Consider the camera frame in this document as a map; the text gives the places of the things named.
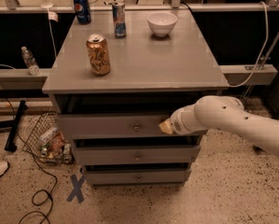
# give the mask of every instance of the speckled floor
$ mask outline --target speckled floor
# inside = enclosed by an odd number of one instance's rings
[[[268,115],[258,100],[250,101],[248,107],[250,112]],[[23,139],[36,117],[30,110],[20,123]],[[9,117],[0,115],[1,119]],[[0,223],[19,223],[29,212],[49,211],[51,201],[38,207],[32,198],[40,189],[50,191],[55,179],[22,151],[20,139],[16,139],[16,152],[4,151],[7,136],[8,130],[0,131],[0,160],[10,163],[0,178]],[[257,154],[239,136],[221,131],[210,130],[201,145],[184,185],[92,188],[83,182],[77,165],[41,164],[58,180],[50,223],[279,223],[279,160],[264,152]],[[72,176],[81,186],[77,195],[72,193]],[[41,218],[35,213],[22,223],[39,223]]]

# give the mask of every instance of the basket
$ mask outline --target basket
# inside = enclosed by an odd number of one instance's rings
[[[50,128],[58,127],[57,122],[55,120],[55,113],[46,113],[39,117],[38,121],[36,122],[34,128],[32,129],[31,133],[29,134],[25,146],[23,147],[23,151],[31,153],[36,159],[41,162],[46,163],[64,163],[70,164],[73,163],[73,158],[70,151],[71,159],[67,159],[67,155],[58,156],[55,158],[49,158],[44,156],[41,153],[41,144],[39,142],[39,137],[48,131]]]

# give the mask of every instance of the gray tabletop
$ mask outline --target gray tabletop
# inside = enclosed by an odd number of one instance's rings
[[[127,36],[115,38],[111,11],[93,11],[90,24],[73,21],[63,47],[43,87],[44,93],[109,91],[224,90],[229,84],[188,10],[172,12],[178,22],[158,38],[146,17],[155,10],[126,11]],[[91,34],[105,36],[111,71],[91,72],[86,41]]]

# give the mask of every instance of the clear water bottle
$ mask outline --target clear water bottle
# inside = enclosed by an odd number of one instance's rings
[[[39,75],[39,67],[33,53],[26,47],[21,47],[21,57],[24,59],[31,75]]]

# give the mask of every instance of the bowl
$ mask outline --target bowl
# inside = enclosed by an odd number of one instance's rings
[[[156,36],[166,36],[175,27],[177,17],[169,12],[156,12],[147,16],[150,30]]]

